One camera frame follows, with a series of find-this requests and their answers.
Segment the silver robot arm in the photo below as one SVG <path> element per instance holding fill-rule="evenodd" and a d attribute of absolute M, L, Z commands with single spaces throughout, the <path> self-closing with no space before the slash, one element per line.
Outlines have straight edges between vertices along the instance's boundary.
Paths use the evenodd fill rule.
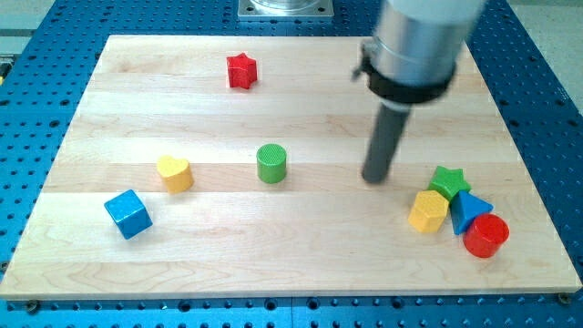
<path fill-rule="evenodd" d="M 484 0 L 383 1 L 373 37 L 361 43 L 352 80 L 367 74 L 369 89 L 397 112 L 441 97 L 484 5 Z"/>

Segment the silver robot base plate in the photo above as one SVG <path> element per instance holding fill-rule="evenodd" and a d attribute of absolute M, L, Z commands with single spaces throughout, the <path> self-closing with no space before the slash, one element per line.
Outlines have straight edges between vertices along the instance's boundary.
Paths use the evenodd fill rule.
<path fill-rule="evenodd" d="M 333 0 L 239 0 L 238 17 L 261 18 L 332 18 Z"/>

